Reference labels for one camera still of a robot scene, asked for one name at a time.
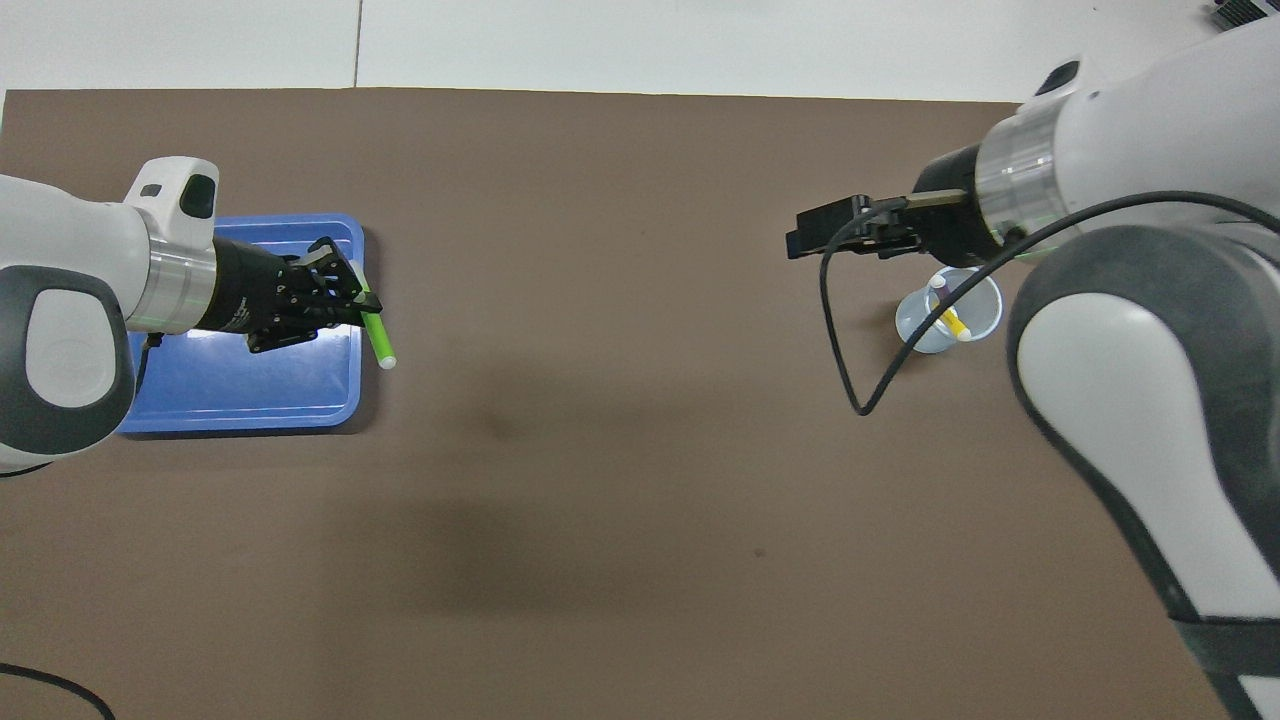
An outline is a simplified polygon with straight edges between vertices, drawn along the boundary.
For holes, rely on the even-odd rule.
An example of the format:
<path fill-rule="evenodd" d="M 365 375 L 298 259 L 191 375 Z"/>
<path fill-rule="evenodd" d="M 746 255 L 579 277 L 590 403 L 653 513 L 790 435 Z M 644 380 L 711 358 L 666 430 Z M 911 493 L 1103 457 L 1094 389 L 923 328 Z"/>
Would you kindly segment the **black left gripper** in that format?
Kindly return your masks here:
<path fill-rule="evenodd" d="M 215 237 L 212 296 L 195 324 L 198 331 L 246 334 L 251 354 L 317 338 L 320 329 L 364 327 L 369 311 L 364 282 L 334 238 L 324 236 L 306 252 L 275 255 L 255 243 Z M 278 287 L 291 263 L 291 299 Z"/>

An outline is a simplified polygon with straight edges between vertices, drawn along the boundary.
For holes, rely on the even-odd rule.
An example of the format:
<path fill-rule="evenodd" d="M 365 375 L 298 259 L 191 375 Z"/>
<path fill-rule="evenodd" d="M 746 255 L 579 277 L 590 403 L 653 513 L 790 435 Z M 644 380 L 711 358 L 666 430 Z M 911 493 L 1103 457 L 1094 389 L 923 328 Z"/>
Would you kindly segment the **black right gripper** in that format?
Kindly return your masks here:
<path fill-rule="evenodd" d="M 905 200 L 873 200 L 867 195 L 854 195 L 799 213 L 795 227 L 785 234 L 785 252 L 788 260 L 824 252 L 836 240 L 837 252 L 879 255 L 882 260 L 909 254 L 928 254 L 946 266 L 980 266 L 1001 251 L 1001 243 L 991 234 L 977 195 L 977 159 L 979 147 L 969 145 L 929 161 L 916 178 L 914 193 L 928 191 L 961 190 L 965 199 L 957 204 L 905 209 Z M 891 240 L 883 240 L 881 225 L 891 224 L 897 213 L 901 232 L 900 246 L 890 249 Z"/>

